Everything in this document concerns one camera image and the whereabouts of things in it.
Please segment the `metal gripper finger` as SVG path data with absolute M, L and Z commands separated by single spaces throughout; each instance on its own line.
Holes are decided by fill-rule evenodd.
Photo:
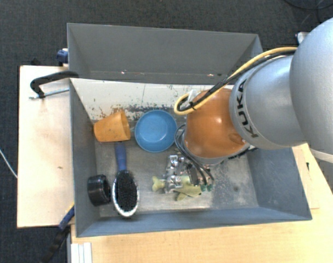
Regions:
M 165 179 L 164 193 L 171 193 L 181 188 L 183 188 L 183 183 L 180 175 L 170 175 Z
M 166 167 L 167 175 L 181 175 L 184 157 L 179 155 L 170 155 Z

